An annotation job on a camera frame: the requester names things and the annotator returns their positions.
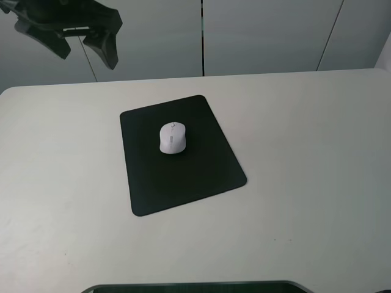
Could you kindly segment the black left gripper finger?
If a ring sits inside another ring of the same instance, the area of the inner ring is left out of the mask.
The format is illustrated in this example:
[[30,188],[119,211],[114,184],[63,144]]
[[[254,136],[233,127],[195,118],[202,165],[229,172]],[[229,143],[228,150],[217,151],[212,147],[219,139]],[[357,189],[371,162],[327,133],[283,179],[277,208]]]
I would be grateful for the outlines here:
[[39,42],[61,59],[66,59],[71,52],[68,42],[59,38],[54,31],[41,30],[22,20],[18,20],[14,28],[17,32]]

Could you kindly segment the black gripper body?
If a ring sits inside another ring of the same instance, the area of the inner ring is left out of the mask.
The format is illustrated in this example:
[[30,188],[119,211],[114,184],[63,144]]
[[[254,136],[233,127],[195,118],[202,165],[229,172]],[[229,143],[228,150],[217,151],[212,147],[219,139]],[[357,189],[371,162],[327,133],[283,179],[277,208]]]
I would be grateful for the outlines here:
[[117,34],[122,26],[119,11],[98,1],[1,1],[1,10],[17,16],[15,30],[33,39],[78,36],[99,31]]

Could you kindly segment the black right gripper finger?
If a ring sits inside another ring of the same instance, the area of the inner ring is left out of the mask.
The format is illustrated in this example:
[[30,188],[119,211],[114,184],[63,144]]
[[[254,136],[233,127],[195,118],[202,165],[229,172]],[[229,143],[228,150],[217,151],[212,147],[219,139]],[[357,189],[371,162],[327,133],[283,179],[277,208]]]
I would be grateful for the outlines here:
[[109,69],[118,63],[116,36],[118,30],[111,26],[88,26],[83,44],[92,49]]

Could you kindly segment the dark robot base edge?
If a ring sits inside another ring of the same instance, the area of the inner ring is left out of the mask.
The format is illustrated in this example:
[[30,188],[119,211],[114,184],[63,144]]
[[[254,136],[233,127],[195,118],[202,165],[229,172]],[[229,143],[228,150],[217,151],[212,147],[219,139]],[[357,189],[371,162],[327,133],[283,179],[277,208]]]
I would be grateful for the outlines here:
[[239,281],[209,283],[105,284],[84,292],[311,292],[292,281]]

